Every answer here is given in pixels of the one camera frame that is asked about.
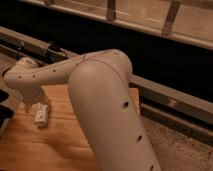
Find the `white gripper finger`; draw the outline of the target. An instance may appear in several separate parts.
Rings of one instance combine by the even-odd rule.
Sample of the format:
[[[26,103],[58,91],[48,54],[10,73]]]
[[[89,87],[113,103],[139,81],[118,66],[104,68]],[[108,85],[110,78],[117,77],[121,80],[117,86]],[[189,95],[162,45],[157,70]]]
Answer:
[[[32,107],[32,105],[25,104],[25,107],[24,107],[25,112],[26,112],[26,113],[29,113],[30,110],[31,110],[31,107]]]
[[[40,102],[40,106],[45,106],[46,105],[46,102],[45,101],[41,101]]]

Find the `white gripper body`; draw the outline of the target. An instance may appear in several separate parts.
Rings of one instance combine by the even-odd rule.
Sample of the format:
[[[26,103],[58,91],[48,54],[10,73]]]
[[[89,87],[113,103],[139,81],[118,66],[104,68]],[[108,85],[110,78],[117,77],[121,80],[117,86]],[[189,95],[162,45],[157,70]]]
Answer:
[[[41,87],[26,88],[20,91],[25,105],[33,105],[45,99],[45,93]]]

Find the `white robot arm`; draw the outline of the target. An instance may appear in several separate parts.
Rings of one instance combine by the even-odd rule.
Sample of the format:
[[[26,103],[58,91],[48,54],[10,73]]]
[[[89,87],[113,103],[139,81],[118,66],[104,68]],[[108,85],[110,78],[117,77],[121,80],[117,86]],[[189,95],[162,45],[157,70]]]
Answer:
[[[3,76],[30,107],[44,85],[66,84],[73,110],[102,171],[161,171],[129,92],[132,64],[120,50],[78,55],[43,67],[23,57]]]

